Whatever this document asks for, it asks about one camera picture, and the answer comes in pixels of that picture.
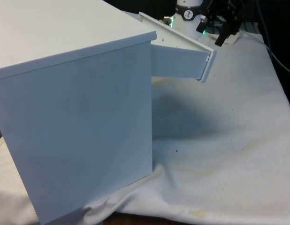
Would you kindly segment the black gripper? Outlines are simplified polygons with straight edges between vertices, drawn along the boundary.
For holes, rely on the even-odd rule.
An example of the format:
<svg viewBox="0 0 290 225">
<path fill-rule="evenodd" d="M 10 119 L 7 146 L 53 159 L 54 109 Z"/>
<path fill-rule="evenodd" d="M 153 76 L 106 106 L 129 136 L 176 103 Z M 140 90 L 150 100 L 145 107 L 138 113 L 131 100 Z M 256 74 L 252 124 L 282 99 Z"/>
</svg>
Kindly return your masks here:
<svg viewBox="0 0 290 225">
<path fill-rule="evenodd" d="M 222 46 L 229 35 L 236 35 L 242 24 L 241 9 L 244 7 L 243 0 L 211 0 L 207 6 L 207 12 L 216 16 L 216 21 L 221 24 L 220 34 L 215 42 Z"/>
</svg>

